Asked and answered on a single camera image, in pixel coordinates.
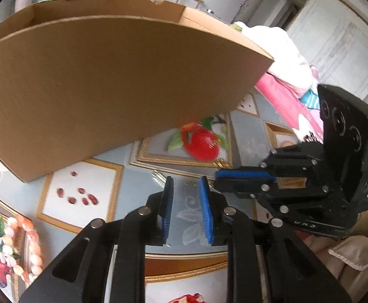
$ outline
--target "door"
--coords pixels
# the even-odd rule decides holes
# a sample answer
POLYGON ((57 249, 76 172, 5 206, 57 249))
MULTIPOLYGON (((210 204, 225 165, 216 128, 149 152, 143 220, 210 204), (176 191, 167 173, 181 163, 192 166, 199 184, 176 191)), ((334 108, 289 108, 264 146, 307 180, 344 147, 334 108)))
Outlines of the door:
POLYGON ((339 0, 309 0, 287 30, 322 83, 368 94, 368 25, 339 0))

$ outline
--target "gold frame border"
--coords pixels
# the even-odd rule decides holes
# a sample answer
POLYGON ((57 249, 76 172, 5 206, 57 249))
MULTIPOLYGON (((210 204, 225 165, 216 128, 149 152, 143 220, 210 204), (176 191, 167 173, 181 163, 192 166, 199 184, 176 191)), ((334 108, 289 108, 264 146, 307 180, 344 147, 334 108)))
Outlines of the gold frame border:
POLYGON ((152 284, 155 282, 169 282, 174 280, 187 279, 192 277, 197 277, 199 275, 205 275, 208 273, 216 272, 222 270, 228 266, 227 262, 222 262, 219 264, 211 265, 210 267, 205 267, 197 270, 191 270, 186 272, 174 273, 169 275, 154 275, 145 277, 145 284, 152 284))
POLYGON ((20 212, 17 212, 16 210, 14 210, 13 208, 11 208, 9 205, 7 205, 5 202, 3 202, 2 200, 0 200, 0 207, 2 207, 3 209, 5 209, 7 212, 9 212, 11 215, 17 215, 20 214, 23 217, 27 218, 25 215, 21 214, 20 212))
POLYGON ((296 136, 296 134, 288 129, 288 128, 285 128, 281 125, 278 125, 278 124, 274 124, 274 123, 271 123, 271 122, 267 122, 267 121, 263 121, 264 123, 264 128, 265 128, 265 132, 267 134, 267 138, 268 138, 268 143, 270 144, 270 148, 271 149, 276 149, 278 148, 278 142, 277 142, 277 138, 275 136, 275 134, 282 134, 282 135, 287 135, 289 134, 290 136, 296 136), (282 128, 284 131, 281 132, 281 131, 274 131, 270 125, 272 126, 275 126, 276 128, 282 128))
POLYGON ((219 257, 227 254, 228 251, 225 250, 222 252, 211 252, 200 254, 174 254, 174 255, 146 253, 145 257, 147 259, 154 259, 154 260, 196 260, 210 257, 219 257))
POLYGON ((260 116, 260 112, 258 111, 256 98, 254 98, 254 94, 253 94, 252 92, 247 93, 247 94, 249 94, 249 95, 251 96, 251 98, 253 99, 253 101, 254 101, 254 106, 256 106, 257 114, 248 113, 248 112, 246 112, 246 111, 242 111, 242 110, 241 110, 241 109, 239 109, 239 108, 236 108, 236 110, 237 110, 237 111, 240 111, 241 113, 246 114, 246 115, 251 115, 251 116, 254 116, 254 117, 261 118, 261 116, 260 116))
MULTIPOLYGON (((180 170, 175 170, 172 168, 165 168, 162 166, 158 166, 158 165, 152 165, 152 164, 147 164, 144 162, 139 162, 137 159, 137 155, 139 153, 139 148, 141 145, 141 140, 137 140, 133 143, 132 146, 132 152, 131 152, 131 158, 129 160, 129 164, 133 165, 133 166, 137 166, 140 168, 147 168, 148 170, 155 170, 155 171, 159 171, 159 172, 166 172, 166 173, 171 173, 171 174, 178 174, 178 175, 183 175, 183 176, 189 176, 191 178, 200 178, 202 175, 201 174, 197 174, 197 173, 191 173, 191 172, 186 172, 186 171, 180 171, 180 170)), ((213 176, 207 176, 208 180, 212 180, 215 181, 215 178, 213 176)))
MULTIPOLYGON (((0 213, 0 218, 3 218, 4 222, 7 222, 7 219, 9 218, 9 216, 6 216, 2 213, 0 213)), ((20 250, 21 250, 21 246, 22 246, 22 237, 23 237, 23 230, 21 228, 18 228, 18 230, 15 233, 15 240, 14 240, 14 251, 19 254, 20 250)), ((19 276, 17 276, 16 274, 11 275, 11 279, 12 279, 12 286, 11 286, 11 290, 13 292, 13 300, 15 303, 18 302, 19 300, 19 288, 18 288, 18 278, 19 276)))
MULTIPOLYGON (((227 150, 228 152, 228 162, 227 164, 229 165, 229 168, 233 167, 233 161, 232 161, 232 140, 231 140, 231 131, 230 131, 230 122, 231 122, 231 117, 230 114, 225 114, 225 121, 228 122, 227 126, 228 126, 228 134, 227 134, 227 139, 228 139, 228 147, 229 149, 227 150)), ((149 157, 147 156, 147 150, 148 150, 148 146, 149 146, 149 142, 150 142, 151 138, 144 138, 142 141, 141 146, 139 147, 139 152, 137 155, 137 160, 139 162, 152 162, 152 163, 162 163, 162 164, 172 164, 172 165, 185 165, 185 166, 198 166, 198 167, 210 167, 210 168, 220 168, 219 164, 221 163, 219 160, 215 160, 212 162, 200 162, 200 161, 196 161, 196 160, 184 160, 181 158, 166 158, 163 156, 154 156, 154 157, 149 157)))
MULTIPOLYGON (((94 158, 87 158, 83 160, 82 162, 88 163, 88 164, 94 164, 97 166, 102 166, 104 168, 110 168, 112 170, 116 171, 114 183, 112 185, 111 189, 111 196, 110 200, 108 201, 108 207, 107 207, 107 216, 106 216, 106 222, 111 222, 114 220, 115 210, 117 208, 117 198, 119 196, 119 189, 121 186, 121 177, 124 171, 124 166, 120 164, 114 164, 110 162, 105 162, 101 160, 97 160, 94 158)), ((49 223, 57 228, 72 232, 74 234, 78 234, 83 228, 79 226, 75 226, 70 223, 63 222, 57 218, 54 218, 52 216, 46 215, 43 213, 44 205, 47 200, 48 196, 48 190, 49 186, 52 181, 53 173, 48 174, 45 177, 45 182, 42 187, 41 196, 38 202, 37 211, 36 211, 36 217, 46 223, 49 223)))

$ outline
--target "screw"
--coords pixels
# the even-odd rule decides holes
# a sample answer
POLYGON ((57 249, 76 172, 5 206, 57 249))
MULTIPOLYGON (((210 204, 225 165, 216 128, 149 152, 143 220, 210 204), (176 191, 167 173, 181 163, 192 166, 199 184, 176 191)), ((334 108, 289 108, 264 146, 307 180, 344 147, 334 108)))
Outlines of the screw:
POLYGON ((261 190, 267 192, 268 190, 270 190, 270 186, 266 185, 266 184, 263 184, 263 185, 261 185, 261 190))
POLYGON ((139 209, 138 209, 138 213, 140 215, 148 215, 150 212, 151 212, 151 210, 147 206, 142 206, 142 207, 139 207, 139 209))
POLYGON ((232 206, 228 206, 228 207, 225 207, 225 209, 223 210, 223 212, 226 215, 235 215, 236 214, 236 209, 233 208, 232 206))
POLYGON ((95 218, 90 223, 91 227, 94 229, 101 228, 103 224, 104 224, 104 220, 102 218, 95 218))
POLYGON ((282 222, 280 218, 273 218, 271 220, 271 224, 275 226, 276 228, 281 228, 284 225, 284 223, 282 222))
POLYGON ((282 214, 288 214, 288 212, 289 212, 289 208, 288 208, 288 206, 285 206, 285 205, 281 206, 281 207, 280 207, 280 212, 281 212, 282 214))

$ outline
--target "red bean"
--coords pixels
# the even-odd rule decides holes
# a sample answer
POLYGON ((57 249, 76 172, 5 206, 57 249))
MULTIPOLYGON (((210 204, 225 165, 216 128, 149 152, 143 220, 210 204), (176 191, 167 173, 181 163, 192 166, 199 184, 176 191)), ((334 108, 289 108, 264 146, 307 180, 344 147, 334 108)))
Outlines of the red bean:
POLYGON ((98 204, 98 199, 97 199, 94 195, 92 195, 91 193, 89 193, 87 196, 88 196, 88 199, 90 199, 90 200, 91 200, 91 202, 92 202, 94 205, 97 205, 97 204, 98 204))
POLYGON ((76 202, 77 202, 77 199, 76 198, 74 198, 74 197, 68 197, 67 198, 67 201, 70 203, 70 204, 76 204, 76 202))
POLYGON ((58 189, 56 189, 56 193, 58 194, 58 197, 60 197, 60 198, 63 198, 63 195, 64 195, 64 190, 63 190, 63 188, 58 188, 58 189))

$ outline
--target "decorative tile pattern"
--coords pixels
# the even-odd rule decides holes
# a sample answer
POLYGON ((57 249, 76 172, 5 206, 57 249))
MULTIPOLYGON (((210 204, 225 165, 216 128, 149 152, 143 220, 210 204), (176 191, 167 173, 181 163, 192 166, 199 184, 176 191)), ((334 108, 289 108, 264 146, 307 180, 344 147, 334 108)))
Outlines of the decorative tile pattern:
POLYGON ((258 166, 270 151, 263 121, 239 111, 233 111, 231 117, 242 165, 258 166))
POLYGON ((274 124, 282 125, 286 128, 289 126, 286 124, 285 120, 280 116, 276 109, 270 104, 270 102, 263 96, 256 94, 254 95, 256 100, 257 109, 259 111, 260 117, 264 121, 269 121, 274 124))

